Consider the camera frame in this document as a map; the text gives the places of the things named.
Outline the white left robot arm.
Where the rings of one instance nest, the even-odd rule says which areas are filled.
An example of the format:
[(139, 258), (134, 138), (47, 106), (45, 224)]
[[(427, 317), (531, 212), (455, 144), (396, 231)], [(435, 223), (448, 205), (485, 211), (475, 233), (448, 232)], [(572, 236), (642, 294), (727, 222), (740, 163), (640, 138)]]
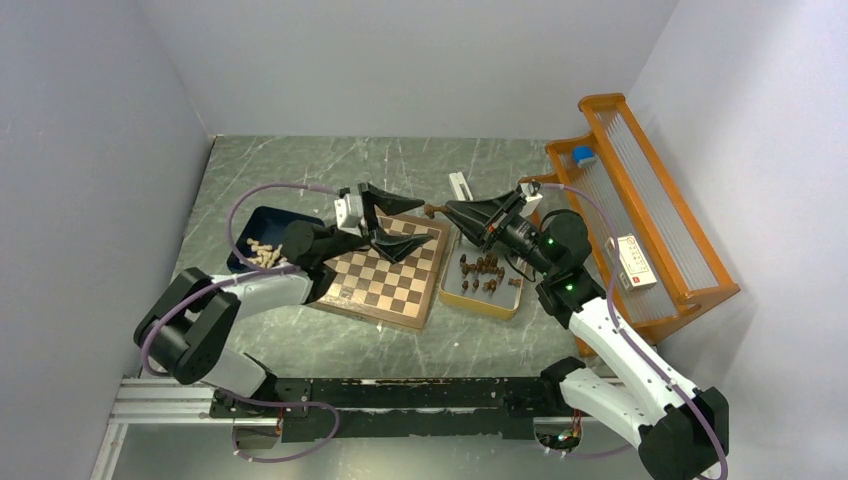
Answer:
[(340, 190), (317, 185), (311, 189), (333, 196), (336, 219), (327, 223), (289, 213), (280, 230), (280, 265), (251, 263), (230, 237), (231, 252), (243, 264), (243, 272), (213, 276), (189, 268), (172, 281), (134, 332), (144, 371), (170, 376), (182, 385), (211, 385), (236, 398), (249, 414), (264, 415), (279, 399), (278, 378), (260, 361), (228, 348), (236, 322), (321, 299), (337, 276), (327, 264), (330, 259), (373, 250), (398, 263), (432, 238), (392, 235), (379, 220), (381, 215), (422, 207), (422, 199), (389, 193), (367, 182)]

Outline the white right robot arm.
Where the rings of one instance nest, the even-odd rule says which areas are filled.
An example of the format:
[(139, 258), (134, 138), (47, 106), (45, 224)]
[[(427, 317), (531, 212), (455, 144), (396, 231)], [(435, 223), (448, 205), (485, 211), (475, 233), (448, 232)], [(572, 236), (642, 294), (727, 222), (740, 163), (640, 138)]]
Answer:
[(585, 268), (592, 251), (582, 216), (555, 210), (538, 228), (522, 215), (519, 189), (489, 200), (451, 200), (441, 206), (475, 246), (503, 247), (541, 278), (535, 291), (545, 312), (583, 340), (622, 382), (614, 386), (575, 358), (544, 371), (542, 406), (570, 407), (598, 420), (635, 449), (654, 479), (704, 479), (713, 467), (729, 475), (729, 404), (715, 387), (702, 389), (681, 375), (620, 315), (615, 285), (596, 282)]

